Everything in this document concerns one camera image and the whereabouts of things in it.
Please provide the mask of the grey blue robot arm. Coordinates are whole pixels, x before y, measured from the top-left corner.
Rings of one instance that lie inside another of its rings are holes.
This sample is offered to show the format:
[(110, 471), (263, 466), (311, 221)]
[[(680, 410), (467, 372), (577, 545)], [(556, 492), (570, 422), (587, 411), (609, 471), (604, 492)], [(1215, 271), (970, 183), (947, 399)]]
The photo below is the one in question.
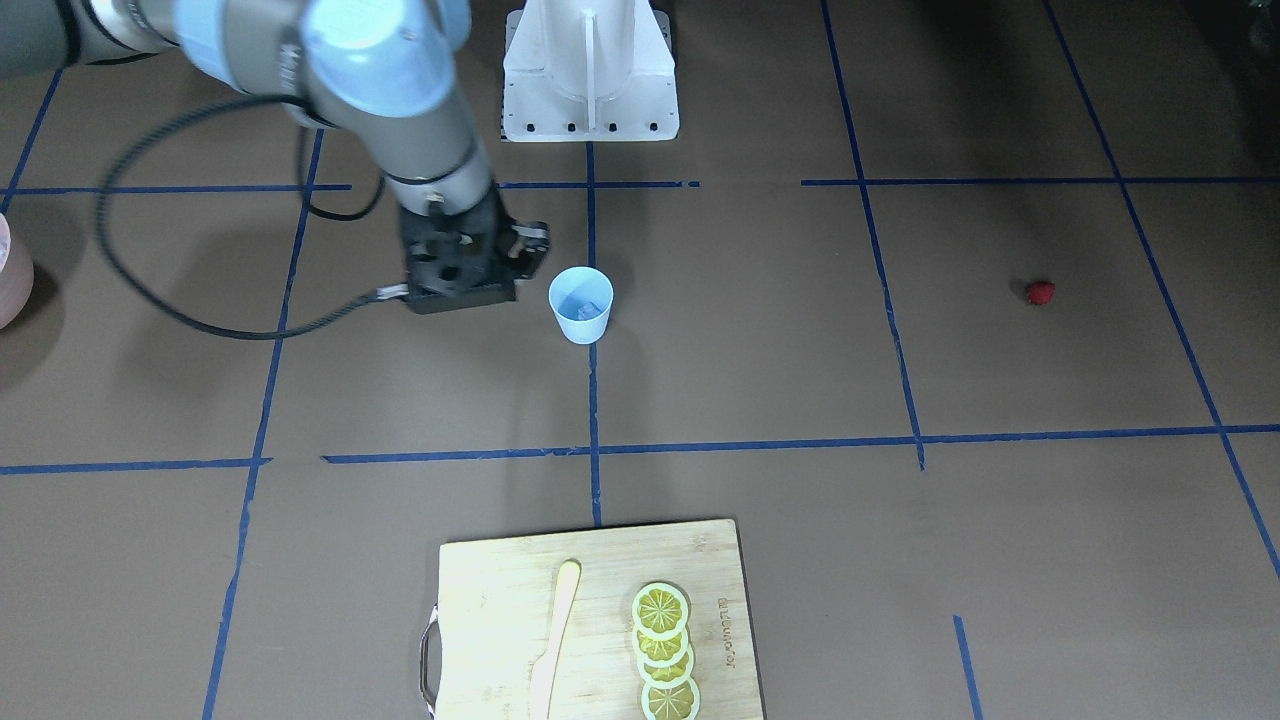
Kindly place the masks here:
[(3, 77), (182, 51), (237, 92), (355, 135), (402, 210), (507, 261), (549, 233), (504, 210), (457, 83), (466, 1), (5, 1)]

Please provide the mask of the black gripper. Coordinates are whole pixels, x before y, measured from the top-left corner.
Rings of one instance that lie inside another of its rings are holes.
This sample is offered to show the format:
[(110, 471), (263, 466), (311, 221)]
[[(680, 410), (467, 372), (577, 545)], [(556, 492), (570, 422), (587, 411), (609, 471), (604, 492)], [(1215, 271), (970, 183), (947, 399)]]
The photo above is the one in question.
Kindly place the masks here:
[(399, 240), (407, 263), (516, 263), (531, 258), (530, 238), (492, 186), (472, 208), (452, 211), (445, 196), (426, 192), (399, 211)]

